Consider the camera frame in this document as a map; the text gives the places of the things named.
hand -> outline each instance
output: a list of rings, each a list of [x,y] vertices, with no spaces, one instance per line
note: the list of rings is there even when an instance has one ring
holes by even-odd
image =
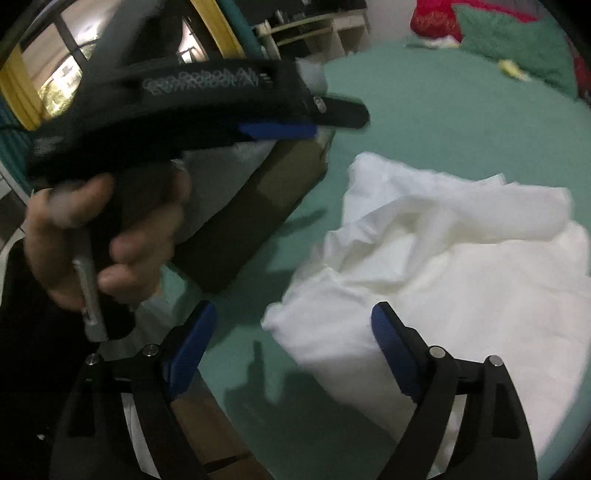
[[[98,288],[120,303],[138,304],[149,298],[158,286],[160,267],[173,256],[173,235],[183,219],[181,204],[191,190],[186,172],[179,170],[174,175],[168,201],[111,241],[109,253],[115,264],[98,274]],[[34,277],[66,310],[79,311],[85,306],[67,229],[96,217],[114,188],[114,178],[101,174],[77,189],[60,193],[59,208],[50,202],[50,189],[37,192],[29,201],[25,255]]]

white towel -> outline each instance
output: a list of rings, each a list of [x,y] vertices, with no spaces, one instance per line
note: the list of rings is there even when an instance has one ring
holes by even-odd
[[[373,337],[388,301],[428,345],[505,361],[538,458],[577,396],[591,339],[589,238],[567,190],[469,181],[357,157],[328,232],[262,325],[335,399],[399,439],[414,405]],[[459,428],[452,412],[436,466]]]

cardboard box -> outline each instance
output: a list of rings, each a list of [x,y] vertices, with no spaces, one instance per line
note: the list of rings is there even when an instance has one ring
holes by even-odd
[[[177,245],[176,267],[205,293],[223,290],[324,177],[329,145],[330,140],[277,142],[230,203]]]
[[[211,480],[273,479],[234,431],[199,374],[171,408]]]

finger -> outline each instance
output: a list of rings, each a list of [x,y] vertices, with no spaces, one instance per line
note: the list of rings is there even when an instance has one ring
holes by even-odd
[[[81,290],[79,292],[75,292],[74,294],[69,291],[64,292],[59,289],[48,290],[47,294],[51,297],[56,305],[64,310],[80,312],[85,306],[84,297]]]
[[[172,258],[172,242],[160,246],[148,258],[134,265],[116,264],[98,276],[99,289],[122,303],[139,303],[150,296],[160,279],[160,267]]]
[[[48,226],[54,226],[47,208],[50,193],[51,189],[39,190],[29,199],[27,217],[23,225],[25,233],[43,231]]]
[[[182,165],[177,165],[170,189],[170,201],[187,203],[191,196],[191,177]]]
[[[167,243],[183,221],[183,208],[169,203],[153,210],[130,230],[111,242],[111,258],[116,263],[130,264],[147,257]]]
[[[105,173],[80,188],[54,189],[46,203],[51,221],[60,228],[80,227],[96,217],[113,195],[115,179]]]

wooden shelf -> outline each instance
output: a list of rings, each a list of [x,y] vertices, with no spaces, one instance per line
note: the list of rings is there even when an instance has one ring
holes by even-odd
[[[313,30],[311,32],[302,33],[302,35],[296,35],[295,37],[286,38],[285,40],[280,40],[277,42],[277,46],[281,47],[283,45],[287,45],[289,43],[293,43],[298,40],[303,40],[305,38],[315,37],[316,35],[324,35],[325,33],[331,33],[332,27],[325,27],[319,28],[318,30]]]
[[[256,26],[256,34],[271,59],[281,58],[280,47],[304,41],[317,61],[331,61],[369,48],[366,22],[364,9],[350,10],[303,18],[274,28],[265,21]]]
[[[296,22],[286,23],[285,25],[278,25],[278,26],[264,32],[263,34],[260,34],[259,37],[262,37],[264,35],[273,35],[273,33],[287,30],[289,28],[301,27],[302,25],[307,25],[309,23],[320,22],[322,20],[328,20],[330,18],[336,17],[337,15],[338,14],[318,15],[316,17],[303,18],[302,20],[298,20]]]

